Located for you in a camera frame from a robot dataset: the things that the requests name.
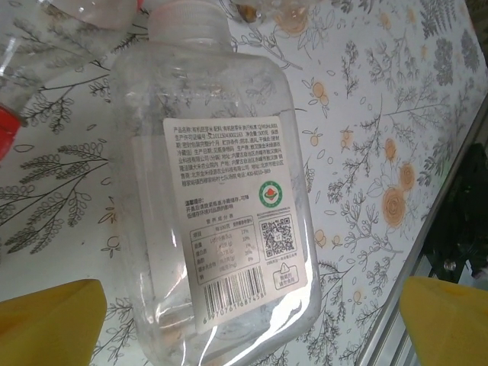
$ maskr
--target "yellow object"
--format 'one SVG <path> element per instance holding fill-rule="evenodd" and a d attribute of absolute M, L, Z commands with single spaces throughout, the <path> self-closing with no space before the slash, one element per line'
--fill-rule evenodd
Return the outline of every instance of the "yellow object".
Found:
<path fill-rule="evenodd" d="M 88 366 L 106 309 L 96 280 L 0 303 L 0 365 Z"/>
<path fill-rule="evenodd" d="M 488 292 L 411 277 L 400 312 L 422 366 L 488 364 Z"/>

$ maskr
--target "red bottle cap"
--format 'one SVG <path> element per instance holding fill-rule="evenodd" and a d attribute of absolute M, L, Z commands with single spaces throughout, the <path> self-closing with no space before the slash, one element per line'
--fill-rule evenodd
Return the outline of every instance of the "red bottle cap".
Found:
<path fill-rule="evenodd" d="M 19 117 L 0 107 L 0 160 L 7 155 L 20 127 Z"/>

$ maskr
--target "floral tablecloth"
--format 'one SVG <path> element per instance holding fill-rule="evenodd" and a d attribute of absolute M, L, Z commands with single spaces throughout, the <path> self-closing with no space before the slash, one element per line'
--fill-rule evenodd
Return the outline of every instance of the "floral tablecloth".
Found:
<path fill-rule="evenodd" d="M 39 90 L 0 168 L 0 300 L 101 279 L 109 305 L 94 366 L 149 363 L 107 167 L 107 76 L 147 39 L 147 15 L 113 53 Z M 231 30 L 236 50 L 273 59 L 290 82 L 323 288 L 315 326 L 257 364 L 354 364 L 488 90 L 466 6 L 327 0 L 293 27 Z"/>

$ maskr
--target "clear plastic bottle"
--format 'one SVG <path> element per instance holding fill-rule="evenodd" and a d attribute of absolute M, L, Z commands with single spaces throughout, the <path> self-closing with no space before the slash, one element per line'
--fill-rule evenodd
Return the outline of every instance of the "clear plastic bottle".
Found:
<path fill-rule="evenodd" d="M 19 114 L 45 82 L 106 54 L 125 35 L 136 0 L 19 0 L 0 4 L 0 159 Z"/>
<path fill-rule="evenodd" d="M 294 105 L 234 53 L 216 5 L 178 0 L 113 66 L 113 183 L 138 338 L 154 365 L 249 365 L 319 315 Z"/>

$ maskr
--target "product label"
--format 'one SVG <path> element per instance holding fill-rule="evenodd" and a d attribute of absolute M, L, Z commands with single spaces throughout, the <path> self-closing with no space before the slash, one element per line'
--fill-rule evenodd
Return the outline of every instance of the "product label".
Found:
<path fill-rule="evenodd" d="M 307 284 L 279 118 L 163 125 L 197 331 Z"/>

